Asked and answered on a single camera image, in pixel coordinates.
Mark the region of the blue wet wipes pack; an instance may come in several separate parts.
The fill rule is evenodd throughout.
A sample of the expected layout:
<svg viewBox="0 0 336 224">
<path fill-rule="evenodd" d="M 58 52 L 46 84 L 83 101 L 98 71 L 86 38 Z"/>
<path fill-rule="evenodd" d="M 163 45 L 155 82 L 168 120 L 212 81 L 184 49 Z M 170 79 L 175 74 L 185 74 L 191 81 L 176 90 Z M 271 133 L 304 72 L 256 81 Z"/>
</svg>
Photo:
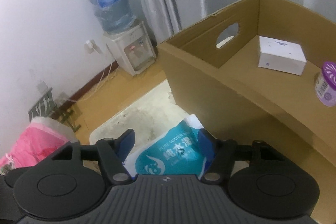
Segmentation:
<svg viewBox="0 0 336 224">
<path fill-rule="evenodd" d="M 138 174 L 194 174 L 201 177 L 212 162 L 201 151 L 198 132 L 203 128 L 197 116 L 191 114 L 168 132 L 130 154 L 124 166 L 132 177 Z"/>
</svg>

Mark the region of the purple air freshener jar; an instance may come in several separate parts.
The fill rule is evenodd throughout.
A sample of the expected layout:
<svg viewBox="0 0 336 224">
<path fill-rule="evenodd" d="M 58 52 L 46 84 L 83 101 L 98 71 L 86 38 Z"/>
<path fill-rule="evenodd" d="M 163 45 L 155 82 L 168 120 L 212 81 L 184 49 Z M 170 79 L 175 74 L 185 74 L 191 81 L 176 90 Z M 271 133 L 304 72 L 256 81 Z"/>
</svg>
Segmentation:
<svg viewBox="0 0 336 224">
<path fill-rule="evenodd" d="M 336 100 L 336 65 L 331 61 L 324 62 L 315 81 L 315 93 L 318 99 L 327 107 L 335 106 Z"/>
</svg>

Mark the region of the pink blanket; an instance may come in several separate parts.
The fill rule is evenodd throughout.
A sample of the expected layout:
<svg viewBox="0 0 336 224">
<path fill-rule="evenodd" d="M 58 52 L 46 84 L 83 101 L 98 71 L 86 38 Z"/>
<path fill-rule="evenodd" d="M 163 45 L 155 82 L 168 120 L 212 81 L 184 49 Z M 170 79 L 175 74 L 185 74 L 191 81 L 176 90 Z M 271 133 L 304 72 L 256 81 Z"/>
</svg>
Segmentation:
<svg viewBox="0 0 336 224">
<path fill-rule="evenodd" d="M 27 166 L 34 166 L 71 140 L 72 129 L 47 117 L 35 117 L 21 133 L 9 153 L 1 158 L 1 174 Z"/>
</svg>

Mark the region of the small folding rack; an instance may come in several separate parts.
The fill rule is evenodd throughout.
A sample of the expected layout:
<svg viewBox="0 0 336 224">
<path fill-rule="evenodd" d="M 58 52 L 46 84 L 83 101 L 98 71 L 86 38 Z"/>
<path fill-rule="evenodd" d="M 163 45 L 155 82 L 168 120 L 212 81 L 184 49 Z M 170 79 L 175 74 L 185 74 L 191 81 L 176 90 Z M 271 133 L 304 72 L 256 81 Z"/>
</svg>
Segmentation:
<svg viewBox="0 0 336 224">
<path fill-rule="evenodd" d="M 36 104 L 28 111 L 29 121 L 31 122 L 36 117 L 45 118 L 60 118 L 62 124 L 66 123 L 73 132 L 77 132 L 81 125 L 75 125 L 70 121 L 70 118 L 74 111 L 62 110 L 54 101 L 52 95 L 52 88 L 46 90 L 46 92 L 38 99 Z"/>
</svg>

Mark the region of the brown cardboard box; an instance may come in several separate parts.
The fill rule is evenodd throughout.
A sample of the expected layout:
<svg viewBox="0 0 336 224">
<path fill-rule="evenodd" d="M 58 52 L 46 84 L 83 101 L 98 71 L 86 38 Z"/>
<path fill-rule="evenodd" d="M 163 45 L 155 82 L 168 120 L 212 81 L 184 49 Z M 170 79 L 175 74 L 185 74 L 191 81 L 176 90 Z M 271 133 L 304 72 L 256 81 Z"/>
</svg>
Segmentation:
<svg viewBox="0 0 336 224">
<path fill-rule="evenodd" d="M 262 36 L 299 44 L 302 75 L 260 68 Z M 241 0 L 159 45 L 177 104 L 219 139 L 260 139 L 311 174 L 320 187 L 313 211 L 335 223 L 335 108 L 314 82 L 335 60 L 335 23 L 286 0 Z"/>
</svg>

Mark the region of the white water dispenser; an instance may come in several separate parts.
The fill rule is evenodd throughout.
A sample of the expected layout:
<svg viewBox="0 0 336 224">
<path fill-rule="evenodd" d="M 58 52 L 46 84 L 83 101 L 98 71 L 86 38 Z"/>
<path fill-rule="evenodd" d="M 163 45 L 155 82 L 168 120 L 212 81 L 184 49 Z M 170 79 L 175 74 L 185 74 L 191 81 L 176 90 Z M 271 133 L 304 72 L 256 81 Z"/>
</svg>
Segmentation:
<svg viewBox="0 0 336 224">
<path fill-rule="evenodd" d="M 117 34 L 104 32 L 103 39 L 118 65 L 131 76 L 155 63 L 157 55 L 143 21 L 136 19 L 130 29 Z"/>
</svg>

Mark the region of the small white box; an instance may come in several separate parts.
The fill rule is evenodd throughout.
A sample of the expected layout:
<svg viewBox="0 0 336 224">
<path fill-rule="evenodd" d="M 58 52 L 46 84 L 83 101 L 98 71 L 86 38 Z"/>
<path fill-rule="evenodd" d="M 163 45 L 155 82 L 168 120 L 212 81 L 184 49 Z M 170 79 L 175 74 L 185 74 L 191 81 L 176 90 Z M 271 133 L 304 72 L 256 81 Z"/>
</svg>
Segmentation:
<svg viewBox="0 0 336 224">
<path fill-rule="evenodd" d="M 301 76 L 306 58 L 299 44 L 259 37 L 258 67 Z"/>
</svg>

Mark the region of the blue water jug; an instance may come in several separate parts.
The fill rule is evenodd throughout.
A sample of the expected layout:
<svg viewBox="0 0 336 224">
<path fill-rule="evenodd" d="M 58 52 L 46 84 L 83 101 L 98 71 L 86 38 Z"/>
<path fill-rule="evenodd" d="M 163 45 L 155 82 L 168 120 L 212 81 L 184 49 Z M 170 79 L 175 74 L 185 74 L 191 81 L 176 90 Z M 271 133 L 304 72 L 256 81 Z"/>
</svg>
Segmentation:
<svg viewBox="0 0 336 224">
<path fill-rule="evenodd" d="M 119 33 L 129 29 L 136 20 L 129 0 L 88 0 L 102 29 L 108 33 Z"/>
</svg>

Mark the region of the white wall plug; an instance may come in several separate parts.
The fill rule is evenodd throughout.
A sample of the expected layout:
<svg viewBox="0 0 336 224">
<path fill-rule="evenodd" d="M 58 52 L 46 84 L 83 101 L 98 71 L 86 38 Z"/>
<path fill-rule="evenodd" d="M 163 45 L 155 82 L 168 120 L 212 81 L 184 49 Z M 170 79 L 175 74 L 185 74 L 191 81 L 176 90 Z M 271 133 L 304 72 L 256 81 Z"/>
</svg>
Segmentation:
<svg viewBox="0 0 336 224">
<path fill-rule="evenodd" d="M 98 54 L 102 54 L 102 50 L 100 49 L 100 47 L 96 44 L 96 42 L 93 39 L 87 40 L 85 42 L 85 50 L 91 54 L 91 53 L 98 53 Z"/>
</svg>

